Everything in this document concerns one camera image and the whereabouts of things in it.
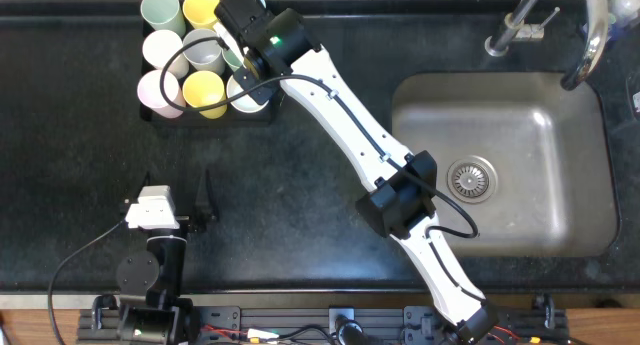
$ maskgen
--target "black countertop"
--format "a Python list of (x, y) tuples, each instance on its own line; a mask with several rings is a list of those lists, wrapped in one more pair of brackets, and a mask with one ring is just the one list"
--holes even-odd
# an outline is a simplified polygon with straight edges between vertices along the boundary
[[(118, 221), (118, 204), (150, 171), (193, 200), (205, 168), (221, 221), (191, 236), (184, 290), (422, 290), (411, 262), (358, 216), (363, 188), (301, 106), (264, 128), (167, 129), (140, 120), (142, 20), (135, 1), (3, 3), (0, 11), (0, 291), (43, 291), (58, 263)], [(583, 0), (540, 43), (504, 58), (483, 48), (517, 0), (270, 0), (303, 12), (345, 81), (387, 129), (391, 97), (421, 72), (562, 72), (581, 54)], [(589, 258), (464, 258), (485, 291), (640, 288), (640, 31), (619, 40), (588, 80), (602, 98), (620, 213), (616, 241)], [(61, 274), (56, 288), (115, 291), (115, 268), (144, 248), (120, 229)]]

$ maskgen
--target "drain strainer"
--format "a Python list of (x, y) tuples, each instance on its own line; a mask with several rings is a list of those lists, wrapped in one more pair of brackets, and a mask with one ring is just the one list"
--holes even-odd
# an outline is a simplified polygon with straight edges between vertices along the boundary
[(456, 161), (447, 174), (447, 183), (453, 195), (468, 203), (486, 200), (493, 194), (497, 180), (493, 166), (479, 156)]

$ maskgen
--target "cup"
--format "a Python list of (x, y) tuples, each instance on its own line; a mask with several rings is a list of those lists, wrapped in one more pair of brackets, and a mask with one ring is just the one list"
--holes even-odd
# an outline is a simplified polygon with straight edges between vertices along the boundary
[[(212, 105), (227, 97), (224, 94), (224, 83), (218, 74), (211, 71), (196, 71), (189, 75), (182, 87), (184, 99), (195, 108)], [(209, 119), (217, 119), (227, 111), (227, 105), (200, 112)]]
[[(183, 45), (190, 44), (195, 40), (218, 36), (215, 31), (209, 29), (195, 29), (190, 31), (182, 41)], [(224, 72), (224, 59), (222, 58), (222, 48), (215, 40), (205, 41), (185, 50), (184, 56), (197, 70), (213, 71), (218, 75)]]
[(212, 29), (218, 18), (213, 13), (220, 0), (184, 0), (182, 12), (194, 29)]
[(234, 54), (231, 49), (223, 51), (222, 57), (224, 58), (224, 62), (229, 65), (233, 72), (236, 72), (236, 70), (238, 70), (242, 66), (242, 61), (238, 59), (236, 54)]
[[(160, 93), (160, 70), (153, 70), (146, 73), (138, 82), (138, 98), (145, 106), (161, 116), (169, 119), (182, 115), (182, 111), (171, 107)], [(178, 84), (178, 79), (170, 73), (164, 77), (164, 91), (167, 97), (174, 103), (185, 106), (184, 97)]]
[(178, 0), (142, 0), (140, 14), (156, 30), (170, 30), (180, 37), (186, 32)]
[[(229, 81), (227, 81), (227, 97), (238, 95), (243, 91), (244, 89), (242, 89), (242, 87), (240, 86), (240, 84), (238, 84), (236, 79), (234, 79), (233, 76), (231, 76), (229, 78)], [(233, 107), (236, 108), (238, 111), (241, 111), (244, 113), (254, 113), (264, 109), (264, 107), (267, 106), (268, 103), (269, 101), (266, 101), (264, 104), (260, 105), (255, 101), (253, 101), (251, 96), (245, 95), (240, 99), (231, 102), (231, 105), (233, 105)]]
[[(154, 31), (142, 44), (142, 56), (151, 66), (162, 70), (167, 61), (182, 48), (182, 40), (178, 34), (169, 30)], [(189, 62), (180, 54), (169, 66), (169, 72), (181, 79), (189, 72)]]

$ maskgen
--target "wooden floor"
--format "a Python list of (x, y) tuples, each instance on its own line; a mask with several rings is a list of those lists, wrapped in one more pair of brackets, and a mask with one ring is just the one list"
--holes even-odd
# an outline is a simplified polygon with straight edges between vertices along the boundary
[[(575, 309), (567, 313), (572, 336), (588, 344), (640, 344), (640, 309)], [(78, 310), (56, 311), (67, 344), (75, 342), (78, 316)], [(46, 310), (3, 310), (0, 317), (11, 345), (55, 344)]]

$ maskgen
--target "sink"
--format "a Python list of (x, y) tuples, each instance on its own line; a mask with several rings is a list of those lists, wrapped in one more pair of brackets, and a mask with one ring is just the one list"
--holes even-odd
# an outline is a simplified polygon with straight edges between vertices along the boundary
[[(618, 229), (600, 101), (555, 73), (412, 76), (393, 97), (393, 135), (438, 163), (437, 187), (476, 221), (460, 256), (590, 256)], [(435, 199), (440, 224), (469, 231)]]

